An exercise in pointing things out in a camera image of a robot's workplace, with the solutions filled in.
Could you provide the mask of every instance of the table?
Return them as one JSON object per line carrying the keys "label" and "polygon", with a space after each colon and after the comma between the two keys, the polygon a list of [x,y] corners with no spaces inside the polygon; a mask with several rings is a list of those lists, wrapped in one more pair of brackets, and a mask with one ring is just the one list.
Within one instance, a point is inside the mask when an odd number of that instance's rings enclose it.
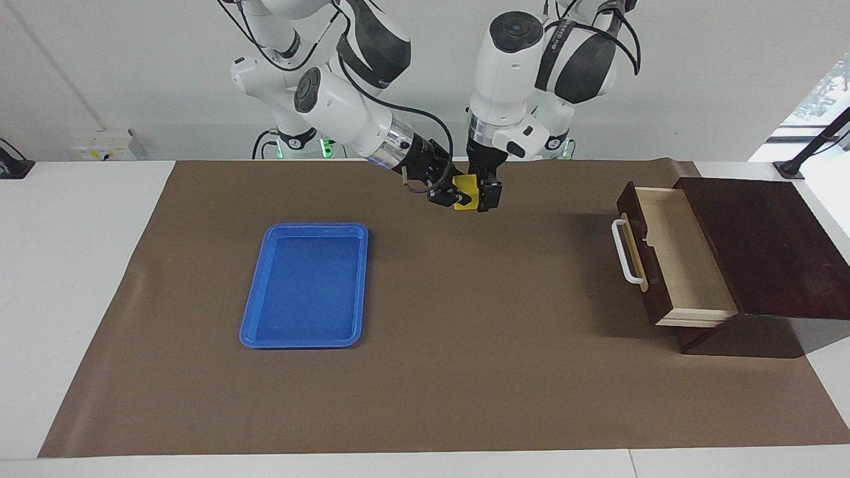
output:
{"label": "table", "polygon": [[[707,177],[779,179],[764,163],[702,162]],[[0,475],[148,476],[835,476],[850,445],[830,447],[361,455],[35,459],[116,291],[173,162],[43,162],[0,184]],[[850,262],[850,238],[818,196],[840,181],[796,182]],[[850,340],[809,356],[850,422]]]}

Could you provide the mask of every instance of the white handle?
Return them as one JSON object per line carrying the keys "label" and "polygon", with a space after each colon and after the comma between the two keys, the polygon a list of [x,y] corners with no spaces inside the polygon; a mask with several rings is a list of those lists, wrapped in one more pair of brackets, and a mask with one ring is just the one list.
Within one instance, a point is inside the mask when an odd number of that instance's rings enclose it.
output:
{"label": "white handle", "polygon": [[614,244],[617,246],[617,254],[620,255],[620,267],[623,268],[623,276],[632,284],[643,284],[643,278],[635,277],[632,275],[632,272],[629,270],[629,259],[626,258],[626,250],[623,248],[623,241],[620,239],[620,229],[619,226],[627,225],[625,219],[615,219],[613,223],[611,223],[611,233],[614,235]]}

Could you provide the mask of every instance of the yellow sponge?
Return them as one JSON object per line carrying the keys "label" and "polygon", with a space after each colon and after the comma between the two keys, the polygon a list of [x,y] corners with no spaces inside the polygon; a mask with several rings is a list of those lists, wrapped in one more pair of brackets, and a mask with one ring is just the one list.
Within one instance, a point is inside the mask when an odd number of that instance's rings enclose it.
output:
{"label": "yellow sponge", "polygon": [[455,176],[451,179],[460,192],[472,197],[472,201],[466,206],[461,203],[455,203],[456,211],[477,211],[478,210],[478,177],[475,174],[464,174],[463,176]]}

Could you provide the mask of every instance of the brown paper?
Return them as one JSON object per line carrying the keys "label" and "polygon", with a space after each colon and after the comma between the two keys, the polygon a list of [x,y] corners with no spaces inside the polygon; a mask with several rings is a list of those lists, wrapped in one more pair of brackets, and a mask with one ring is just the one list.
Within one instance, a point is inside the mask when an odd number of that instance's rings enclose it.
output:
{"label": "brown paper", "polygon": [[[683,356],[623,280],[618,195],[692,164],[499,172],[502,205],[478,214],[365,163],[179,163],[39,456],[850,442],[805,358]],[[369,228],[352,348],[240,344],[280,222]]]}

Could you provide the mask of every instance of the blue plastic tray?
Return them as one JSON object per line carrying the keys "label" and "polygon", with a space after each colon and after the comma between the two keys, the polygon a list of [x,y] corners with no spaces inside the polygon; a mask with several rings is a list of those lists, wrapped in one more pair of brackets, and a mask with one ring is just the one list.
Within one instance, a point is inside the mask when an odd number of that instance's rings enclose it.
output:
{"label": "blue plastic tray", "polygon": [[369,231],[278,224],[266,231],[239,339],[253,349],[348,347],[360,338]]}

